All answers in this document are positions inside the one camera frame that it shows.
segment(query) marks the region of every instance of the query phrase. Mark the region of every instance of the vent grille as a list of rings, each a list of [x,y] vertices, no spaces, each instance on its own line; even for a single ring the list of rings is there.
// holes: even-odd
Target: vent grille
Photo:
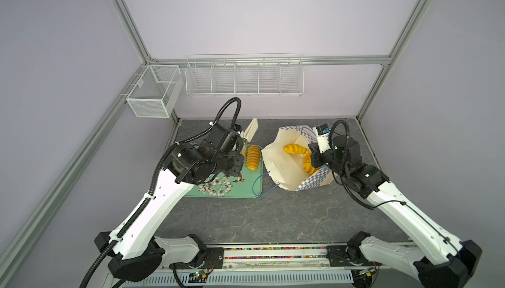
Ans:
[[[182,283],[186,286],[201,286],[189,284],[189,272],[179,273]],[[206,286],[212,285],[315,285],[315,284],[351,284],[350,270],[313,270],[313,271],[230,271],[213,272],[209,275]],[[171,287],[177,286],[172,273],[154,273],[139,282],[127,281],[127,287]]]

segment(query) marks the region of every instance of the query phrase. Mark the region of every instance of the paper bag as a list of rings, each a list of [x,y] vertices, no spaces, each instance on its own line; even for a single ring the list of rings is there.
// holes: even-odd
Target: paper bag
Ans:
[[[301,155],[284,152],[286,145],[299,144],[308,149],[309,143],[316,143],[316,136],[309,129],[308,126],[280,127],[274,142],[261,151],[270,177],[285,190],[305,190],[328,185],[333,180],[327,166],[308,175],[303,169]]]

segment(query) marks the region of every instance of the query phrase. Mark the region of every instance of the wire shelf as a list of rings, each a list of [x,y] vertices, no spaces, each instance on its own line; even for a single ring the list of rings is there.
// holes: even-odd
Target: wire shelf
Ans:
[[[186,92],[190,96],[302,95],[301,57],[188,60]]]
[[[179,66],[150,64],[126,101],[137,117],[168,118],[183,84]]]

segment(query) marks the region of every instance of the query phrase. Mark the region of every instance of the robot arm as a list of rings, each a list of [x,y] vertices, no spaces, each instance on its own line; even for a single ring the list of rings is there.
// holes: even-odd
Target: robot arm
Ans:
[[[231,127],[218,124],[224,110],[233,102],[237,108]],[[130,215],[113,231],[95,238],[100,255],[92,264],[80,288],[85,288],[106,255],[111,256],[109,270],[116,278],[140,281],[149,276],[162,262],[185,262],[202,265],[206,246],[194,234],[183,239],[161,239],[154,236],[161,222],[193,185],[212,180],[218,173],[238,176],[243,165],[240,150],[242,128],[235,124],[240,111],[239,98],[231,98],[219,110],[210,127],[191,138],[170,146],[158,163],[149,192]],[[206,136],[199,147],[189,142]]]
[[[333,138],[338,123],[344,125],[346,135]],[[398,247],[360,232],[348,242],[347,252],[340,258],[355,264],[365,259],[388,265],[420,280],[426,288],[463,287],[475,272],[481,248],[443,229],[411,203],[382,171],[364,164],[359,144],[349,136],[345,121],[337,121],[332,131],[325,124],[314,127],[314,131],[318,143],[309,145],[312,165],[327,165],[339,173],[340,184],[357,203],[370,210],[380,209],[418,245],[415,249]],[[350,190],[371,205],[361,202]]]

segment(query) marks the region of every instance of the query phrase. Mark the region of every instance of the gray countertop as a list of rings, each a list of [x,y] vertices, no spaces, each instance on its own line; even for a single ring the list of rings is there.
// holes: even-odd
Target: gray countertop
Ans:
[[[183,120],[177,140],[188,138],[209,127],[210,120]],[[238,120],[244,128],[250,120]],[[277,129],[291,125],[316,125],[334,119],[260,119],[252,143],[266,146],[273,142]],[[359,126],[347,119],[351,136],[360,143],[363,162],[375,164]],[[228,120],[220,123],[227,125]],[[337,127],[343,133],[344,128]],[[274,187],[269,176],[263,191]],[[198,235],[206,244],[239,242],[347,242],[359,231],[384,241],[407,241],[407,235],[384,213],[356,204],[342,186],[333,182],[302,191],[274,189],[254,199],[183,197],[162,222],[157,236],[181,238]]]

